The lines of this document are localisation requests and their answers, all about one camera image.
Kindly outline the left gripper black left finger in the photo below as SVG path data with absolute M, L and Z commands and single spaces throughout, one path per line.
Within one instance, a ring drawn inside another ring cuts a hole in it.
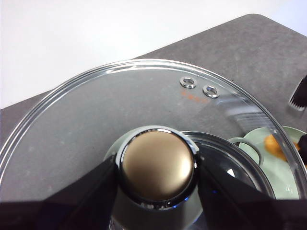
M 106 230 L 118 189 L 116 163 L 107 158 L 79 180 L 41 201 L 0 204 L 2 230 Z

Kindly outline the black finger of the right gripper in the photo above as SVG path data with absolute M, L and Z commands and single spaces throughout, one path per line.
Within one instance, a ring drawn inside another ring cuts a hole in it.
M 289 105 L 297 110 L 304 111 L 307 108 L 307 77 L 305 76 L 297 85 L 291 95 Z
M 307 134 L 304 134 L 300 137 L 299 147 L 300 147 L 299 149 L 300 157 L 306 167 L 307 166 Z

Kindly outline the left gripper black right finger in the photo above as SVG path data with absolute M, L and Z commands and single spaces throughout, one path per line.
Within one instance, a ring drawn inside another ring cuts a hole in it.
M 305 230 L 305 199 L 274 199 L 199 154 L 198 194 L 210 230 Z

